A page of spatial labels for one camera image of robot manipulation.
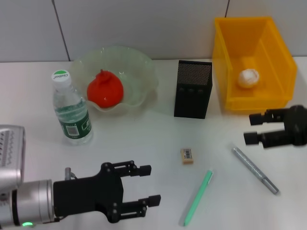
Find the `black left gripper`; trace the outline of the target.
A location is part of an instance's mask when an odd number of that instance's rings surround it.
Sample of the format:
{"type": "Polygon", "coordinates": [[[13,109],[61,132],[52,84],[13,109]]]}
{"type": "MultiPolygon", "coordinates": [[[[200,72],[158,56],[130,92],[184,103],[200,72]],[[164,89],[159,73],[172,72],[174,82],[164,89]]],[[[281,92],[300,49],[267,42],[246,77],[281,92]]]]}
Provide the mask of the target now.
{"type": "Polygon", "coordinates": [[[137,167],[134,161],[101,165],[100,171],[86,178],[58,181],[53,184],[53,207],[56,217],[98,211],[110,223],[123,217],[145,217],[147,208],[160,205],[161,196],[154,195],[123,203],[121,177],[149,176],[151,165],[137,167]]]}

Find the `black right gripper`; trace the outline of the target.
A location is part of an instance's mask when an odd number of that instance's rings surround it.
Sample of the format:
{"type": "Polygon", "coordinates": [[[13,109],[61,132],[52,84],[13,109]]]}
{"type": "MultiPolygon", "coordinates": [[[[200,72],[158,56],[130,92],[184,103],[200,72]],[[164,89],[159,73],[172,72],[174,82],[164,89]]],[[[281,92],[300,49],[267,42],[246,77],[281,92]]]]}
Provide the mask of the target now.
{"type": "Polygon", "coordinates": [[[283,122],[285,131],[244,133],[246,145],[258,145],[261,142],[264,148],[272,148],[307,144],[307,109],[302,105],[294,105],[288,109],[268,109],[264,114],[250,114],[249,120],[252,126],[283,122]]]}

